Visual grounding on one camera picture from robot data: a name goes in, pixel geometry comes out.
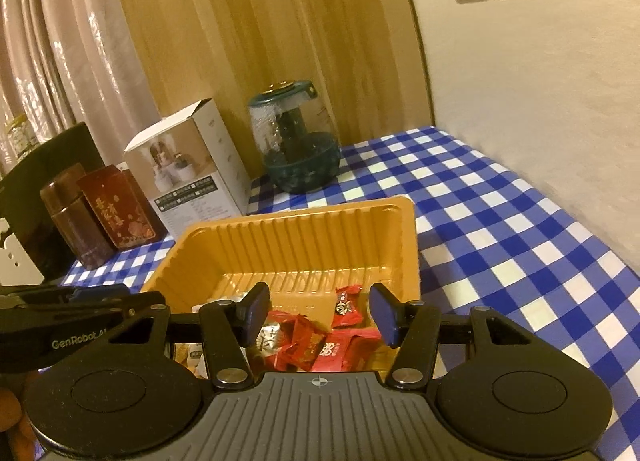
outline product box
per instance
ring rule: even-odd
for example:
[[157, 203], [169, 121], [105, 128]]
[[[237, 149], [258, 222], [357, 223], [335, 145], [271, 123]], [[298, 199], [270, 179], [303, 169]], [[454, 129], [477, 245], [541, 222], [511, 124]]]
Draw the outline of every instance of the product box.
[[124, 159], [174, 239], [194, 222], [246, 215], [251, 180], [213, 100], [146, 128]]

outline brown bottle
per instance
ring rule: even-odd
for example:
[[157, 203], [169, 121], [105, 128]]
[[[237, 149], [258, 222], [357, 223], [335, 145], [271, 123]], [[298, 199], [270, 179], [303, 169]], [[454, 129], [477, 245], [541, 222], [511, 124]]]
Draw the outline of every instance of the brown bottle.
[[41, 189], [40, 197], [78, 261], [85, 268], [94, 269], [113, 257], [115, 249], [78, 187], [82, 176], [84, 168], [76, 163]]

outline transparent water tank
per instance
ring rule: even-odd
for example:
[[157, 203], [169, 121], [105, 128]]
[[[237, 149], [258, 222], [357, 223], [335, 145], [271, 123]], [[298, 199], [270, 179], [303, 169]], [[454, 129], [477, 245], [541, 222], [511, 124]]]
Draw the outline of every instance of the transparent water tank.
[[281, 82], [249, 102], [255, 144], [285, 192], [318, 189], [338, 173], [340, 144], [313, 83]]

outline shiny pink curtain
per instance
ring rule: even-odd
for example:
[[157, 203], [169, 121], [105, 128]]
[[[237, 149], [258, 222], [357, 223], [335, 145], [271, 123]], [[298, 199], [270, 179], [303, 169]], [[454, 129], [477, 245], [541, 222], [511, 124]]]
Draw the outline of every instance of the shiny pink curtain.
[[[120, 0], [1, 0], [1, 9], [0, 125], [24, 112], [44, 142], [85, 121], [103, 160], [120, 163], [160, 119]], [[0, 132], [7, 172], [15, 156]]]

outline table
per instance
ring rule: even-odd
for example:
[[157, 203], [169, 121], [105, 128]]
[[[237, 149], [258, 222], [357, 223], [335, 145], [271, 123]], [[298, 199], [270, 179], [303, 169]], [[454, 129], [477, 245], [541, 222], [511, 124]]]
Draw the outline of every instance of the table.
[[[640, 458], [640, 280], [604, 243], [526, 181], [434, 127], [343, 148], [337, 180], [306, 195], [254, 183], [250, 210], [273, 212], [394, 195], [415, 203], [423, 300], [467, 314], [487, 305], [590, 367], [614, 414], [606, 460]], [[158, 267], [170, 238], [120, 253], [94, 271], [76, 263], [64, 284], [124, 282]], [[443, 351], [436, 370], [457, 361]]]

